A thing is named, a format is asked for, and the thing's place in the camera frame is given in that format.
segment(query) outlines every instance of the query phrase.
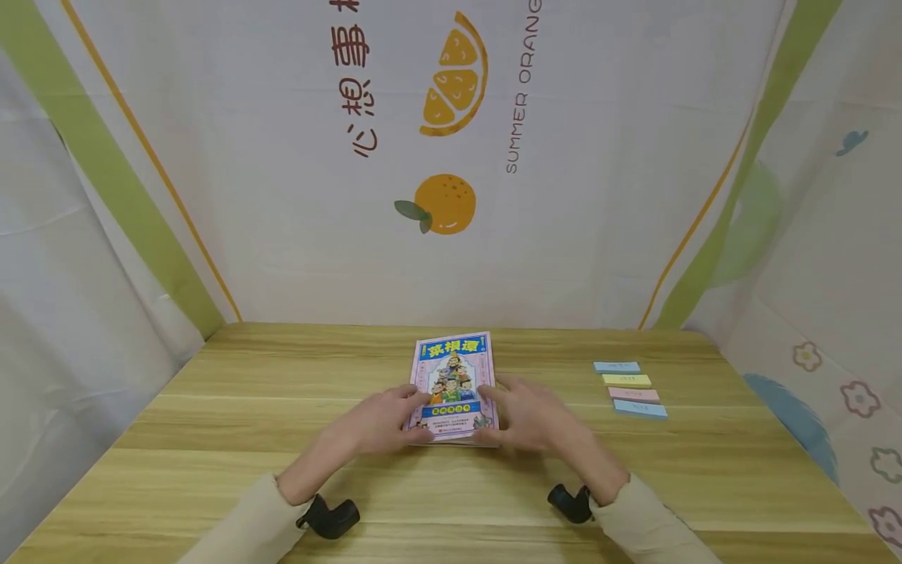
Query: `green stripe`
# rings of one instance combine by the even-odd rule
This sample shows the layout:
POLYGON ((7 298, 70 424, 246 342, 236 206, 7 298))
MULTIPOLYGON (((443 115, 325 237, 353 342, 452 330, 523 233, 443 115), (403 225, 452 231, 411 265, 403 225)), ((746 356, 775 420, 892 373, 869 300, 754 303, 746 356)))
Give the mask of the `green stripe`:
POLYGON ((726 204, 717 223, 705 239, 698 254, 692 259, 683 276, 677 281, 655 323, 655 329, 683 327, 702 295, 711 285, 717 263, 723 251, 723 243, 730 229, 733 211, 758 151, 770 127, 777 120, 789 95, 795 87, 827 25, 839 9, 842 0, 798 0, 796 10, 789 19, 786 33, 777 50, 774 64, 768 75, 764 93, 758 103, 751 123, 749 140, 745 146, 739 169, 730 188, 726 204))
POLYGON ((0 46, 138 255, 204 338, 224 325, 178 239, 138 180, 33 0, 0 8, 0 46))

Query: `table surface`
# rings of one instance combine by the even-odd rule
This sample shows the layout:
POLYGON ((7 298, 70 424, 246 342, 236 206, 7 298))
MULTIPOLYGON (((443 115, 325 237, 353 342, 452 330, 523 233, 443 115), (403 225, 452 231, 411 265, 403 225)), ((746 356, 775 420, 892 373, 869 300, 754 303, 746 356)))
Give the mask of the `table surface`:
MULTIPOLYGON (((9 560, 172 562, 323 425, 403 383, 418 338, 460 328, 242 324, 185 366, 9 560)), ((705 337, 497 329, 495 368, 554 390, 725 563, 896 563, 832 482, 705 337), (667 421, 614 413, 592 361, 637 360, 667 421)), ((360 458, 323 490, 362 520, 309 532, 285 562, 628 562, 594 524, 547 504, 575 476, 498 449, 410 448, 360 458)))

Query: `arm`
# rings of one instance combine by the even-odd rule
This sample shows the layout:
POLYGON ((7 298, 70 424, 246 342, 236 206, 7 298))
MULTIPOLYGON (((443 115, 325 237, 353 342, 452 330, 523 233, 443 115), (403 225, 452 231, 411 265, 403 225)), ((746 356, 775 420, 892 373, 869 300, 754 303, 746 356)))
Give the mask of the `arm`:
POLYGON ((592 513, 604 532, 636 564, 720 563, 552 392, 519 378, 499 376, 498 381, 507 392, 480 386, 479 393, 504 409, 510 427, 478 430, 476 441, 562 458, 592 492, 592 513))
POLYGON ((430 442, 425 429, 400 430, 401 424, 429 399, 407 384, 358 403, 314 439, 278 476, 262 476, 224 520, 208 532, 179 564, 275 564, 303 536, 298 519, 311 498, 342 466, 361 454, 392 452, 412 443, 430 442))

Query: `blue sticky note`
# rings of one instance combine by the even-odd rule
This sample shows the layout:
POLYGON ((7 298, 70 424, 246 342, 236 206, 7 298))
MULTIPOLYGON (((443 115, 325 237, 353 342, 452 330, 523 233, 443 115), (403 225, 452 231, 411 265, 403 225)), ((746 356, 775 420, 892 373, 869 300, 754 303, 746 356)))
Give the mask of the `blue sticky note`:
POLYGON ((598 374, 642 374, 638 362, 593 362, 598 374))
POLYGON ((628 415, 639 415, 640 417, 650 417, 651 419, 666 419, 667 410, 663 405, 653 403, 627 402, 625 400, 614 400, 614 410, 618 413, 626 413, 628 415))

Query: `orange stripe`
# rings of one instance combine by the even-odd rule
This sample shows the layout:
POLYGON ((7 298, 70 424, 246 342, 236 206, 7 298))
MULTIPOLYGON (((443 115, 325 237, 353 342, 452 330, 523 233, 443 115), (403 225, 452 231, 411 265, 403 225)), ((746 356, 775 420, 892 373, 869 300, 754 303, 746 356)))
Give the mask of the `orange stripe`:
POLYGON ((670 274, 670 269, 673 268, 679 256, 686 249, 686 244, 689 243, 689 239, 692 238, 692 235, 695 233, 696 229, 698 229, 698 226, 701 225, 705 214, 708 213, 708 210, 711 208, 711 205, 714 203, 717 195, 721 192, 723 183, 725 180, 727 180, 727 176, 730 174, 730 169, 732 168, 733 163, 736 161, 736 156, 739 154, 739 148, 742 147, 742 140, 745 139, 745 132, 748 131, 749 124, 751 123, 751 117, 754 116, 754 114, 754 111, 749 114, 749 119, 745 122, 745 127, 742 128, 742 135, 739 136, 739 141, 736 143, 736 147, 733 149, 732 155, 730 155, 730 160, 727 161, 726 168, 723 169, 723 172, 721 173, 721 178, 717 179, 717 183, 714 184, 714 189, 711 190, 711 194, 708 195, 708 199, 704 201, 704 205, 701 209, 698 210, 698 215, 695 216, 695 221, 693 221, 692 225, 689 226, 689 230, 686 231, 686 234, 683 236, 683 240, 679 242, 679 246, 670 257, 670 260, 667 262, 667 266, 664 267, 664 272, 661 273, 660 278, 658 278, 658 284, 655 285, 655 290, 651 293, 649 306, 645 309, 645 315, 642 316, 642 321, 639 324, 640 329, 645 328, 645 322, 649 320, 651 308, 655 305, 655 299, 658 297, 658 292, 661 291, 661 286, 664 285, 664 281, 666 280, 667 275, 670 274))
POLYGON ((76 14, 75 8, 72 7, 72 4, 69 0, 61 0, 61 2, 63 9, 66 10, 66 14, 69 15, 69 20, 72 21, 72 25, 75 26, 75 30, 78 32, 78 37, 80 37, 81 41, 85 44, 85 49, 87 49, 88 54, 91 56, 91 60, 94 61, 94 64, 97 66, 97 70, 99 70, 100 74, 103 76, 104 81, 106 82, 106 86, 110 89, 110 92, 112 92, 115 101, 119 104, 119 107, 122 109, 122 113, 125 115, 125 119, 127 119, 129 125, 132 126, 132 131, 134 131, 134 134, 138 137, 138 141, 141 142, 141 146, 147 153, 147 157, 153 163, 153 168, 155 168, 157 170, 157 173, 160 174, 160 178, 163 181, 163 184, 166 185, 166 190, 169 191, 170 196, 172 196, 172 199, 175 201, 175 205, 179 208, 181 216, 185 219, 185 223, 188 224, 188 229, 190 230, 191 235, 194 237, 195 242, 197 242, 198 247, 200 248, 200 252, 204 255, 204 259, 207 260, 207 265, 210 267, 210 270, 216 277, 216 281, 219 283, 219 288, 222 289, 225 298, 232 306, 232 310, 235 312, 235 317, 238 319, 238 321, 243 321, 241 312, 238 311, 238 306, 235 305, 235 300, 232 298, 232 292, 228 290, 226 281, 224 281, 222 275, 219 274, 219 269, 216 268, 216 265, 213 263, 213 258, 207 251, 207 246, 204 245, 204 242, 200 239, 200 233, 198 233, 198 229, 194 227, 194 222, 191 221, 191 216, 188 214, 188 210, 185 209, 185 204, 181 201, 179 193, 175 190, 175 186, 172 184, 172 180, 170 179, 169 174, 167 174, 166 169, 163 168, 163 164, 162 162, 160 162, 160 158, 157 156, 157 153, 153 150, 151 142, 147 140, 147 135, 144 134, 144 130, 138 124, 138 120, 135 118, 132 109, 125 102, 125 98, 123 97, 122 92, 119 91, 119 87, 116 85, 115 80, 113 80, 113 76, 110 74, 109 69, 106 67, 104 60, 100 58, 100 53, 97 51, 97 47, 94 46, 94 42, 91 41, 90 35, 87 34, 87 30, 85 29, 84 24, 78 18, 78 14, 76 14))

